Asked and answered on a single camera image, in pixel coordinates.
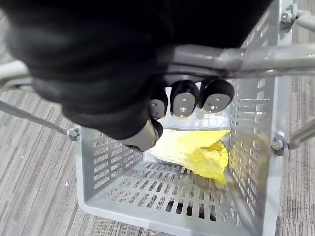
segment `metal bracket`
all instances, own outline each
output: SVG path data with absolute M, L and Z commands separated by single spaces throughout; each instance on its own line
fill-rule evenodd
M 67 136 L 71 141 L 77 141 L 78 137 L 80 136 L 79 129 L 78 128 L 68 129 Z
M 271 143 L 271 150 L 277 156 L 285 156 L 288 150 L 288 144 L 285 138 L 277 133 Z
M 282 13 L 280 27 L 282 30 L 290 31 L 294 23 L 315 33 L 315 16 L 309 11 L 299 10 L 296 4 L 290 5 Z

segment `yellow rag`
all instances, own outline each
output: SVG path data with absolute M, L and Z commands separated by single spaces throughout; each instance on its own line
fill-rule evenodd
M 193 173 L 225 184 L 224 170 L 228 164 L 228 153 L 220 139 L 227 133 L 228 130 L 165 129 L 149 153 L 160 160 L 177 163 Z

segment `metal handle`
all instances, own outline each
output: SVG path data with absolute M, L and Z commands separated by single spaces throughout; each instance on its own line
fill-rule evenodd
M 300 147 L 302 142 L 315 137 L 315 119 L 304 125 L 302 128 L 295 131 L 291 136 L 291 141 L 288 143 L 288 149 L 294 150 Z

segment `black fabric sleeve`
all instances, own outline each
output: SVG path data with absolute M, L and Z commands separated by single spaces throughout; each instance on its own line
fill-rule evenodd
M 141 21 L 158 24 L 145 5 L 126 12 L 118 4 L 99 14 L 60 4 L 1 7 L 11 25 L 10 51 L 28 66 L 43 98 L 60 103 L 75 123 L 114 139 L 143 128 L 158 44 Z

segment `bolt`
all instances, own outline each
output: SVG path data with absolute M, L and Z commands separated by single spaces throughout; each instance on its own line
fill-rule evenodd
M 68 130 L 68 137 L 71 141 L 77 141 L 78 140 L 79 133 L 76 129 L 69 129 Z
M 281 21 L 285 23 L 289 23 L 292 20 L 292 13 L 290 11 L 285 11 L 281 15 Z
M 279 151 L 284 147 L 284 143 L 282 140 L 276 140 L 271 144 L 271 147 L 276 150 Z

